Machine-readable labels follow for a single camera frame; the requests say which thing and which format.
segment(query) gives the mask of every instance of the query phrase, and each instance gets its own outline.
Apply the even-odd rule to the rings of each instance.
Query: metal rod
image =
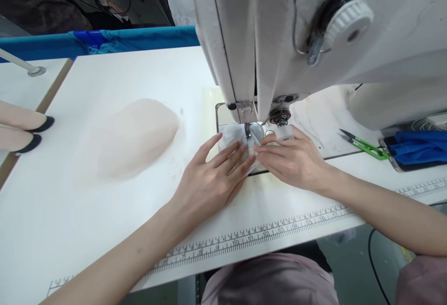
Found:
[[[30,75],[31,77],[42,75],[46,71],[44,67],[35,67],[34,65],[21,60],[19,57],[16,57],[3,49],[0,49],[0,57],[11,63],[14,63],[15,65],[20,66],[21,68],[26,69],[28,71],[28,75]]]

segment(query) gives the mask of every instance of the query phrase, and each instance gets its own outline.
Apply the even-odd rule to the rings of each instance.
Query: blue fabric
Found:
[[[90,54],[199,46],[194,26],[101,30],[107,43],[90,48]]]
[[[76,58],[88,54],[88,45],[77,39],[73,33],[4,37],[0,48],[25,60],[35,61],[53,58]]]
[[[106,38],[102,35],[100,30],[73,31],[73,35],[76,36],[77,39],[86,43],[89,47],[95,49],[99,49],[101,45],[106,42]]]
[[[80,31],[0,38],[0,48],[25,60],[199,46],[194,26]]]
[[[447,131],[397,132],[390,146],[401,164],[447,162]]]

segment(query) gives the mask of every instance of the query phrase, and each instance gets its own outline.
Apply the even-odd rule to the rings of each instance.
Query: forearm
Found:
[[[163,206],[149,221],[99,258],[42,304],[119,303],[188,231],[174,222],[172,206]]]
[[[414,252],[447,256],[447,216],[343,171],[331,173],[322,195],[337,200],[389,239]]]

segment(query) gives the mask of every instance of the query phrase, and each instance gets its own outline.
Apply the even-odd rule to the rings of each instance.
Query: ruler markings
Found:
[[[408,185],[395,190],[407,197],[418,196],[427,192],[447,187],[447,177],[434,179],[424,183]],[[165,258],[159,261],[146,276],[158,272],[189,265],[240,249],[277,240],[281,237],[346,220],[357,215],[343,204],[335,204],[311,212],[283,218],[274,222],[244,228],[239,231],[219,235],[195,243],[176,246]],[[63,286],[75,275],[54,279],[50,283],[47,297]]]

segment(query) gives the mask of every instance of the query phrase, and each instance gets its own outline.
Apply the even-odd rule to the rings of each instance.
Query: green scissors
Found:
[[[377,158],[378,160],[384,161],[390,158],[391,156],[384,152],[383,150],[370,145],[368,142],[363,141],[362,139],[356,137],[355,135],[347,132],[346,130],[340,129],[345,135],[339,134],[345,141],[348,141],[350,144],[355,145],[357,148],[363,150],[367,154],[370,154],[372,157]]]

